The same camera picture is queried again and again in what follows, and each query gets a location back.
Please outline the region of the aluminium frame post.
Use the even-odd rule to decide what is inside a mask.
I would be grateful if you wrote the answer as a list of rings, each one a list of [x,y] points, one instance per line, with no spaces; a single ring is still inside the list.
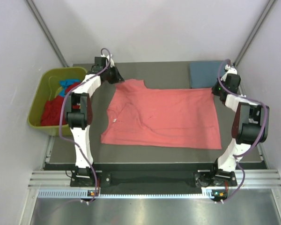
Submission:
[[[250,31],[250,34],[248,38],[246,39],[245,43],[243,44],[239,54],[237,55],[235,61],[233,62],[234,66],[238,66],[240,62],[242,61],[243,57],[245,56],[246,52],[249,50],[249,47],[252,45],[255,37],[257,36],[259,30],[261,29],[263,23],[265,22],[266,18],[269,16],[270,12],[274,8],[275,4],[277,3],[277,0],[268,0],[266,2],[266,5],[264,6],[261,14],[259,15],[257,21],[255,22],[252,30]]]
[[[42,30],[43,34],[45,35],[45,38],[47,39],[49,45],[53,49],[54,53],[56,54],[58,60],[60,61],[61,65],[63,67],[69,67],[68,63],[66,62],[64,56],[62,55],[56,41],[53,38],[53,35],[51,34],[49,28],[47,27],[43,17],[41,16],[36,4],[33,0],[24,0],[28,8],[30,9],[31,13],[33,14],[34,18],[36,19],[36,22],[38,23],[40,29]]]

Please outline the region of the dark red t shirt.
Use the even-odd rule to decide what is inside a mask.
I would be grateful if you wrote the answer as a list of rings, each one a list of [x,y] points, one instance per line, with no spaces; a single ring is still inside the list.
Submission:
[[[71,85],[67,90],[66,94],[79,83]],[[44,111],[41,117],[41,126],[57,126],[59,125],[60,113],[63,104],[64,97],[58,95],[53,100],[46,101],[44,105]]]

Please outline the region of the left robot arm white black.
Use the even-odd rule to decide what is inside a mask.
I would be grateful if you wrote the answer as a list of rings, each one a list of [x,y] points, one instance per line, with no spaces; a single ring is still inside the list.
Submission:
[[[81,84],[67,94],[63,108],[64,117],[74,139],[76,162],[72,175],[72,187],[98,186],[97,175],[92,167],[94,159],[90,150],[90,125],[93,120],[91,97],[102,83],[123,82],[111,56],[95,57],[95,63]]]

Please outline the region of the right aluminium frame post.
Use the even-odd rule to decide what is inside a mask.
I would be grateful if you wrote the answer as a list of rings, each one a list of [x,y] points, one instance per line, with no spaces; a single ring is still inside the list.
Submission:
[[[261,29],[263,23],[265,22],[266,18],[269,16],[270,12],[274,8],[275,4],[277,3],[277,0],[268,0],[266,2],[266,5],[264,6],[261,14],[259,15],[257,21],[255,22],[252,30],[250,31],[250,34],[248,38],[246,39],[245,43],[243,44],[239,54],[237,55],[235,61],[233,62],[234,66],[238,66],[240,62],[242,61],[243,57],[245,56],[246,52],[249,50],[249,47],[252,45],[255,37],[257,36],[259,30]]]

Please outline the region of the folded grey-blue t shirt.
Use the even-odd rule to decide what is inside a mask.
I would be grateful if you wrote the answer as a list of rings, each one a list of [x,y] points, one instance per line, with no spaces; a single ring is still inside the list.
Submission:
[[[193,61],[189,64],[192,89],[212,88],[217,82],[218,70],[220,77],[225,74],[226,62],[223,61]]]

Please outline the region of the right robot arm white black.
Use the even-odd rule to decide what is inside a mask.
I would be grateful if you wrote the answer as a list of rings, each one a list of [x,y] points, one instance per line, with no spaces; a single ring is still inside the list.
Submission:
[[[251,148],[263,143],[268,135],[269,107],[238,95],[240,82],[237,71],[229,69],[212,88],[212,93],[235,113],[232,140],[225,152],[216,159],[209,174],[210,182],[216,186],[232,181],[239,161]]]

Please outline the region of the olive green plastic bin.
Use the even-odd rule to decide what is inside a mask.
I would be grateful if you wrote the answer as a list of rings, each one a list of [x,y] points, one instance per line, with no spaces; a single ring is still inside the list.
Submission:
[[[55,68],[45,72],[39,82],[28,115],[28,125],[50,136],[59,135],[59,123],[54,126],[42,126],[41,117],[45,109],[45,103],[52,101],[62,91],[60,81],[66,79],[83,80],[87,70],[82,67]]]

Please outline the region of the blue t shirt in bin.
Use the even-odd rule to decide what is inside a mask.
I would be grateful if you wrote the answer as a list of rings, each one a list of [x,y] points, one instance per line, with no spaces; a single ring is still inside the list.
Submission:
[[[65,79],[59,81],[59,84],[62,88],[61,92],[59,93],[59,96],[65,97],[66,95],[66,90],[73,84],[80,83],[81,81],[79,79]]]

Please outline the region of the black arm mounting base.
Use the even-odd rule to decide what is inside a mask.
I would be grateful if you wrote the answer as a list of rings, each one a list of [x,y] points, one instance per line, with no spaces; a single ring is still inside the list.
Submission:
[[[94,164],[103,194],[197,194],[200,188],[236,187],[235,178],[215,185],[213,163]]]

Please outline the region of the pink t shirt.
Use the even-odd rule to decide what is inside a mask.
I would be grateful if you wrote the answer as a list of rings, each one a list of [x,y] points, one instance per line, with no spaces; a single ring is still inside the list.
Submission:
[[[204,89],[149,89],[143,80],[116,84],[101,143],[220,150],[214,96]]]

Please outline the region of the left aluminium frame post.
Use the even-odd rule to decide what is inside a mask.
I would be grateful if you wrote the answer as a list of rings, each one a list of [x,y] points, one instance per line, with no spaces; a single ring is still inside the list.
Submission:
[[[33,14],[34,18],[36,19],[36,22],[38,23],[40,29],[42,30],[43,34],[45,35],[45,38],[47,39],[49,45],[53,49],[54,53],[56,54],[58,60],[60,61],[61,65],[63,67],[69,67],[68,63],[66,62],[64,56],[62,55],[56,41],[53,38],[53,35],[51,34],[49,28],[47,27],[43,17],[41,16],[36,4],[33,0],[24,0],[28,8],[30,9],[31,13]]]

